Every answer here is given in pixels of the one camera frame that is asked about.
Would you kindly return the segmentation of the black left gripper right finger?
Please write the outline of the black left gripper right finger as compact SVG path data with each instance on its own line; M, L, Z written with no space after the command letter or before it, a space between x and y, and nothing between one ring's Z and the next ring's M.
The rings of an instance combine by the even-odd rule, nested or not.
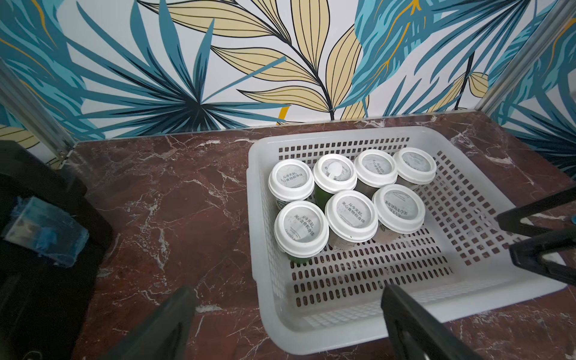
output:
M398 285L384 287L381 305L397 359L480 359Z

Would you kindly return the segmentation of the white lidded yogurt cup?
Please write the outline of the white lidded yogurt cup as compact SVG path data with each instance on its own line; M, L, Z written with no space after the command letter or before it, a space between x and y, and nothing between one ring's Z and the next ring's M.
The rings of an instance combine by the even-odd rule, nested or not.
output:
M378 217L378 229L373 237L376 243L393 242L402 235L419 230L425 222L425 205L413 190L400 184L379 189L372 202Z
M279 210L289 203L306 200L314 190L312 170L300 160L282 160L274 165L268 176L268 189Z
M398 168L394 158L378 149L368 149L354 160L358 181L355 190L368 198L381 188L398 180Z
M340 154L326 154L313 166L314 197L321 210L325 210L331 197L341 191L354 190L358 176L353 162Z
M273 230L279 248L297 265L318 255L329 241L329 225L323 211L304 200L282 208Z
M325 206L329 226L328 244L335 250L349 250L370 241L378 230L374 204L355 190L344 190L332 196Z
M419 148L406 147L394 156L397 166L397 181L410 189L430 184L436 177L437 164L431 155Z

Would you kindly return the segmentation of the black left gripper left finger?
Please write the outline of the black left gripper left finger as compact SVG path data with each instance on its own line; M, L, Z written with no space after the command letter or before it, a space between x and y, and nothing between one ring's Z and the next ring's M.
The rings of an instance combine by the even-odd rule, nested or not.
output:
M183 359L195 315L195 295L182 286L102 359Z

